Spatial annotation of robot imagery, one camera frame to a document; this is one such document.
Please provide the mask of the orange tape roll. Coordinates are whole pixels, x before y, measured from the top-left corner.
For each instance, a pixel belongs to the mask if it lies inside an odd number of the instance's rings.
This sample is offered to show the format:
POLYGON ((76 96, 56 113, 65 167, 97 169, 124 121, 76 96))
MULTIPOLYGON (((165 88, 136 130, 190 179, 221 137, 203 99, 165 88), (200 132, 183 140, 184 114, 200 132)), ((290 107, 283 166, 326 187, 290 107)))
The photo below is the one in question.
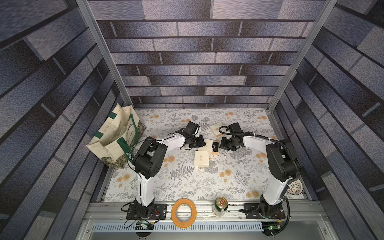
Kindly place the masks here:
POLYGON ((171 220, 180 229, 191 227, 197 218, 196 205, 189 199, 179 199, 172 206, 171 220))

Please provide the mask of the cream drawer jewelry box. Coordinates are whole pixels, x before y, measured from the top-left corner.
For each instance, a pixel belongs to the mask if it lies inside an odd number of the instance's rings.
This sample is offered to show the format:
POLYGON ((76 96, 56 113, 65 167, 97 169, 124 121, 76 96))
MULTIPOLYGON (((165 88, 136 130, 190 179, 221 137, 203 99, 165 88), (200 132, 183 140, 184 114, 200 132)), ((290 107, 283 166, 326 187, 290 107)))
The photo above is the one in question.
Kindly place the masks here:
POLYGON ((194 166, 209 167, 210 153, 206 151, 195 151, 194 166))

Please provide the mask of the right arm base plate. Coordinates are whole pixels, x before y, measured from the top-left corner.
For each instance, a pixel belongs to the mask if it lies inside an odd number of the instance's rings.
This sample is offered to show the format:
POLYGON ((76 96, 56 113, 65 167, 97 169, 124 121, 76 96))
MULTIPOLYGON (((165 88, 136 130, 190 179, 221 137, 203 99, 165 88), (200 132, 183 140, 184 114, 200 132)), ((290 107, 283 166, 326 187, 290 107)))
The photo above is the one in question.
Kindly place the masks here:
POLYGON ((281 220, 286 218, 282 203, 275 206, 259 206, 259 203, 244 204, 244 211, 247 219, 271 219, 281 220))

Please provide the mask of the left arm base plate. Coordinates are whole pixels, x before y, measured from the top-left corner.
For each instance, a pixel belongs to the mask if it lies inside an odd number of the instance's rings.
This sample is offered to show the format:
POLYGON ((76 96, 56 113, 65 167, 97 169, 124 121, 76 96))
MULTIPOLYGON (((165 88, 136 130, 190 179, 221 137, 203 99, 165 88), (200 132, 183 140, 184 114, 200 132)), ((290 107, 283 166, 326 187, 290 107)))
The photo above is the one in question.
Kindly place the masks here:
POLYGON ((127 210, 127 220, 165 220, 167 204, 153 204, 143 207, 140 204, 131 204, 127 210))

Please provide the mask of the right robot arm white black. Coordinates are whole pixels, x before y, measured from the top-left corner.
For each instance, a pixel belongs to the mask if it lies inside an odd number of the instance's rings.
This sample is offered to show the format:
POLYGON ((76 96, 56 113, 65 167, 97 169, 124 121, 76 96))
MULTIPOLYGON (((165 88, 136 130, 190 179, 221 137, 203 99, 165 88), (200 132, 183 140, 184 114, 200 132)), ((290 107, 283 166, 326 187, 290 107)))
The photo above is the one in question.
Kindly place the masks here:
POLYGON ((229 139, 222 138, 220 148, 223 150, 234 152, 247 147, 267 155, 272 178, 267 190, 260 197, 258 209, 264 217, 277 211, 289 185, 300 177, 301 165, 291 141, 288 139, 274 140, 252 132, 244 132, 239 123, 221 126, 219 132, 230 136, 229 139))

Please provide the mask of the green drink can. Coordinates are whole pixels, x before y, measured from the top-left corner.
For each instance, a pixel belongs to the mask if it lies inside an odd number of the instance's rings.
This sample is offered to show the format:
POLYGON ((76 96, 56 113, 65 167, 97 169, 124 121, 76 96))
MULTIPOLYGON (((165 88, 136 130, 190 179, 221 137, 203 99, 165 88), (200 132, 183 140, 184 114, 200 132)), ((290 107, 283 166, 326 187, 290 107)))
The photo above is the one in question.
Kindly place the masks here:
POLYGON ((213 213, 217 217, 222 217, 225 215, 229 207, 227 199, 224 197, 217 197, 213 204, 213 213))

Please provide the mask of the cream green tote bag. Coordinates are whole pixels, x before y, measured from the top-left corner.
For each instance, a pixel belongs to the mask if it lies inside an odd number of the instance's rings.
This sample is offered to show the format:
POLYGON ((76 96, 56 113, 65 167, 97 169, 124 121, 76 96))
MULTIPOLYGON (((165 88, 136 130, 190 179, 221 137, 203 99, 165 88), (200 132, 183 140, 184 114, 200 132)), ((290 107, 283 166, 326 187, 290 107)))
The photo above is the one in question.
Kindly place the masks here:
POLYGON ((128 160, 133 161, 133 154, 129 151, 138 143, 145 129, 132 106, 117 104, 87 148, 107 166, 123 169, 128 160))

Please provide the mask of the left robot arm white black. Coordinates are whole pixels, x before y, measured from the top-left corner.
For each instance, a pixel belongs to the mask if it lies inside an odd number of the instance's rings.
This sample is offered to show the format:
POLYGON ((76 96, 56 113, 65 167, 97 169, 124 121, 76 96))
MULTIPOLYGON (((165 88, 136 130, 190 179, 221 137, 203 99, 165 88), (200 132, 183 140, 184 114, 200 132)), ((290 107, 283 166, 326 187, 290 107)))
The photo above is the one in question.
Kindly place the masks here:
POLYGON ((153 178, 160 171, 165 155, 174 149, 188 146, 190 149, 204 147, 204 137, 200 135, 198 124, 188 122, 187 126, 168 134, 164 139, 147 137, 135 155, 133 164, 138 174, 138 196, 134 204, 141 213, 151 213, 154 207, 154 181, 153 178))

